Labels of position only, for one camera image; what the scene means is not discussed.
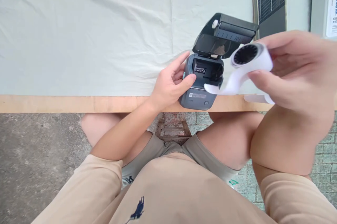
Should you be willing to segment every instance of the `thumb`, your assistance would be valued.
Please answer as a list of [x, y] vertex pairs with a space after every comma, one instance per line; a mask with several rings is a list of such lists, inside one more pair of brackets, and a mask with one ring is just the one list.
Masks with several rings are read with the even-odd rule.
[[189, 74], [187, 75], [181, 83], [177, 85], [178, 90], [180, 93], [184, 93], [187, 91], [191, 86], [194, 84], [195, 80], [197, 79], [197, 76], [195, 74]]
[[279, 78], [273, 73], [265, 70], [249, 72], [248, 77], [252, 80], [257, 88], [271, 96], [278, 98], [285, 95], [289, 87], [289, 84], [286, 80]]

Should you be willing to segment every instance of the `printer sticker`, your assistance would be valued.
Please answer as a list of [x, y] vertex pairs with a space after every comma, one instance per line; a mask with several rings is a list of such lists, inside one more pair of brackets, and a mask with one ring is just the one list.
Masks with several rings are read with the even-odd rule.
[[195, 72], [199, 72], [199, 73], [203, 73], [204, 74], [206, 72], [206, 68], [198, 68], [198, 67], [196, 67]]
[[326, 36], [337, 36], [337, 0], [329, 0], [328, 17], [326, 20]]
[[190, 93], [189, 94], [189, 98], [206, 98], [207, 95], [205, 94], [198, 94], [198, 93]]

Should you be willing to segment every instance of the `tiled floor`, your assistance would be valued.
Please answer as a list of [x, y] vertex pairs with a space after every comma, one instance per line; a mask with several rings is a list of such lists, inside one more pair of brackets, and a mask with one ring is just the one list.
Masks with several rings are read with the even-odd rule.
[[[189, 125], [192, 135], [213, 123], [208, 113], [164, 113], [156, 118], [149, 129], [154, 132], [158, 120], [162, 120], [164, 125], [167, 126], [181, 126], [180, 122], [183, 119]], [[337, 112], [335, 113], [335, 122], [330, 133], [316, 148], [316, 159], [311, 179], [337, 208]], [[234, 185], [235, 190], [264, 210], [263, 200], [251, 161], [239, 172], [235, 181], [238, 182], [238, 184]]]

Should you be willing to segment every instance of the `gray label printer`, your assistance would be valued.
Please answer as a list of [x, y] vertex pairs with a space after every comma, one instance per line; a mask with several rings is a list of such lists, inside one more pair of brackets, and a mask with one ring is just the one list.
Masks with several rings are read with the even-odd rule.
[[186, 61], [183, 78], [194, 73], [197, 79], [179, 98], [182, 107], [194, 110], [212, 107], [217, 95], [205, 91], [204, 84], [220, 88], [224, 72], [222, 59], [229, 58], [240, 44], [250, 43], [258, 27], [222, 13], [216, 13], [207, 22], [194, 43], [194, 54]]

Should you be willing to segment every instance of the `wooden table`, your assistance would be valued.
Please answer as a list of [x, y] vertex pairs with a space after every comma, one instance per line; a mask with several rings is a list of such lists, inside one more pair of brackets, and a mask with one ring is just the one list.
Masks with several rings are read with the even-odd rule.
[[[0, 95], [0, 113], [132, 112], [148, 97], [62, 97]], [[249, 103], [243, 95], [218, 96], [208, 112], [268, 111], [272, 105]], [[163, 112], [193, 112], [178, 102]]]

